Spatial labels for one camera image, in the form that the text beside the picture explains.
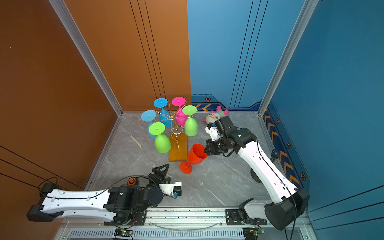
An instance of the aluminum frame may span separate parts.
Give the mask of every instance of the aluminum frame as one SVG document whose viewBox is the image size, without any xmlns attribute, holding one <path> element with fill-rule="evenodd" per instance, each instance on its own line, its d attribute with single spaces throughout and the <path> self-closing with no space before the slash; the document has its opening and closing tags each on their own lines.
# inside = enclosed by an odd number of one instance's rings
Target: aluminum frame
<svg viewBox="0 0 384 240">
<path fill-rule="evenodd" d="M 285 72 L 285 69 L 287 68 L 288 63 L 291 60 L 293 52 L 295 51 L 297 44 L 299 43 L 300 38 L 303 35 L 303 32 L 307 27 L 307 24 L 318 2 L 319 0 L 306 0 L 304 2 L 303 7 L 300 11 L 299 17 L 296 20 L 295 26 L 293 27 L 291 35 L 285 46 L 283 54 L 281 55 L 280 61 L 277 64 L 275 73 L 272 76 L 272 79 L 268 85 L 268 88 L 265 92 L 263 100 L 260 104 L 259 111 L 258 111 L 259 116 L 263 117 L 264 112 L 269 102 L 271 101 L 277 86 L 279 85 L 279 82 Z"/>
<path fill-rule="evenodd" d="M 96 81 L 99 83 L 100 88 L 103 90 L 113 110 L 118 116 L 121 116 L 123 110 L 119 104 L 119 101 L 117 100 L 115 94 L 109 86 L 107 79 L 105 78 L 102 70 L 100 69 L 100 66 L 98 65 L 85 39 L 83 38 L 83 35 L 77 27 L 71 13 L 65 5 L 64 0 L 49 0 L 49 2 L 51 3 L 53 9 L 55 10 L 56 14 L 63 23 L 69 36 L 72 38 L 72 41 L 76 45 L 85 63 L 88 65 L 93 76 L 95 77 Z"/>
<path fill-rule="evenodd" d="M 147 217 L 144 226 L 135 226 L 137 231 L 159 231 L 167 229 L 161 229 L 158 226 L 164 228 L 178 228 L 181 230 L 188 230 L 189 228 L 207 228 L 212 225 L 211 228 L 204 232 L 209 231 L 221 231 L 229 230 L 236 231 L 244 227 L 254 227 L 254 225 L 227 225 L 226 222 L 226 209 L 238 209 L 238 207 L 153 207 L 147 209 Z M 287 226 L 290 230 L 293 223 Z M 115 229 L 111 226 L 104 226 L 102 220 L 90 219 L 90 218 L 65 218 L 56 234 L 55 240 L 62 240 L 68 238 L 73 228 L 76 229 L 90 229 L 90 230 L 110 230 Z M 267 225 L 262 226 L 263 229 L 274 228 L 272 224 L 267 220 Z M 295 228 L 300 229 L 303 239 L 316 240 L 316 235 L 313 231 L 311 222 L 306 214 L 296 219 Z M 178 236 L 178 239 L 191 239 L 191 236 Z"/>
<path fill-rule="evenodd" d="M 95 181 L 96 176 L 100 171 L 101 165 L 103 164 L 104 158 L 107 155 L 108 149 L 109 149 L 109 147 L 113 141 L 113 138 L 115 137 L 115 134 L 118 130 L 121 119 L 122 119 L 122 116 L 118 116 L 118 118 L 116 119 L 115 125 L 113 126 L 112 131 L 109 134 L 109 137 L 108 137 L 108 139 L 107 139 L 107 141 L 103 147 L 103 150 L 101 151 L 101 154 L 100 154 L 100 156 L 99 156 L 99 158 L 95 164 L 95 167 L 92 170 L 91 176 L 89 177 L 89 180 L 88 180 L 87 184 L 85 185 L 84 191 L 89 191 L 91 189 L 93 182 Z"/>
</svg>

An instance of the metal bracket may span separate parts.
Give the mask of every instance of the metal bracket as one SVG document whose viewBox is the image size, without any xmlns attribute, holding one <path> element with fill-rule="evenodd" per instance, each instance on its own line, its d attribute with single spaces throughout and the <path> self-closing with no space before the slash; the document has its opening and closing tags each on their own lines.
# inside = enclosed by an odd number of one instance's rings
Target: metal bracket
<svg viewBox="0 0 384 240">
<path fill-rule="evenodd" d="M 239 216 L 239 209 L 226 209 L 227 225 L 256 225 L 256 221 L 259 225 L 267 225 L 265 219 L 255 218 L 251 224 L 244 224 Z"/>
</svg>

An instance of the white robotic arm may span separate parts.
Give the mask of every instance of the white robotic arm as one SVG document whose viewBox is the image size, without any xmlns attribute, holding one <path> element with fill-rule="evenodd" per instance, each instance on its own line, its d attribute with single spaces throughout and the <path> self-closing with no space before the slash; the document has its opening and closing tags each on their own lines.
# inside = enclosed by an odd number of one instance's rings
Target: white robotic arm
<svg viewBox="0 0 384 240">
<path fill-rule="evenodd" d="M 233 152 L 238 153 L 260 178 L 271 197 L 268 201 L 250 199 L 242 203 L 239 213 L 243 212 L 243 222 L 252 222 L 255 218 L 268 219 L 273 226 L 282 230 L 304 212 L 308 205 L 308 192 L 305 189 L 298 190 L 286 179 L 247 128 L 238 129 L 225 116 L 210 123 L 205 131 L 211 136 L 205 152 L 208 155 L 223 154 L 225 157 Z M 233 149 L 232 152 L 225 155 L 230 149 Z"/>
<path fill-rule="evenodd" d="M 134 176 L 127 185 L 89 192 L 71 192 L 47 183 L 40 192 L 40 201 L 33 205 L 27 217 L 34 222 L 50 222 L 54 218 L 98 218 L 115 225 L 127 223 L 135 213 L 157 206 L 163 196 L 181 196 L 181 182 L 170 184 L 166 179 L 169 164 L 153 168 L 154 174 Z M 145 187 L 138 186 L 138 178 L 150 179 Z"/>
</svg>

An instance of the gray marble floor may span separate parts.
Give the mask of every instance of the gray marble floor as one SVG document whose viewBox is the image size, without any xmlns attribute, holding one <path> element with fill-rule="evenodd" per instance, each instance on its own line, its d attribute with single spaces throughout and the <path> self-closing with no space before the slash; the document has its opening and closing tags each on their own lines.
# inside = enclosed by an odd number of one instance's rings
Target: gray marble floor
<svg viewBox="0 0 384 240">
<path fill-rule="evenodd" d="M 203 122 L 207 113 L 198 112 L 195 119 L 199 123 L 199 134 L 188 137 L 188 150 L 196 143 L 205 146 L 209 135 Z M 128 175 L 148 175 L 153 167 L 168 162 L 168 153 L 156 151 L 154 141 L 147 134 L 147 122 L 140 119 L 141 113 L 124 113 L 113 142 L 92 185 L 92 190 L 107 188 L 115 181 Z M 256 112 L 230 112 L 229 117 L 237 127 L 246 127 L 253 132 L 263 150 L 269 155 L 270 150 Z M 139 147 L 130 137 L 133 135 L 142 145 Z M 230 157 L 209 156 L 202 163 L 193 165 L 189 175 L 179 169 L 179 162 L 171 162 L 168 175 L 175 181 L 182 182 L 182 196 L 177 199 L 165 197 L 159 206 L 238 206 L 243 201 L 254 198 L 266 200 L 268 192 L 262 184 L 250 176 L 249 165 L 237 154 Z"/>
</svg>

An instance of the pink plush toy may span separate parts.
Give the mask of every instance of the pink plush toy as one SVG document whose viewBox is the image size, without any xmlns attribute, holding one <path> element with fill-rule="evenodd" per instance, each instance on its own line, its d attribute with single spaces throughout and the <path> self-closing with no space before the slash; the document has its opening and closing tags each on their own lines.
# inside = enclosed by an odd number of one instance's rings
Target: pink plush toy
<svg viewBox="0 0 384 240">
<path fill-rule="evenodd" d="M 226 115 L 228 115 L 228 113 L 229 113 L 228 110 L 223 111 L 220 106 L 217 106 L 216 112 L 211 111 L 211 113 L 208 114 L 208 116 L 204 118 L 203 121 L 205 121 L 206 124 L 209 124 L 210 122 L 215 122 L 220 118 L 225 117 Z"/>
</svg>

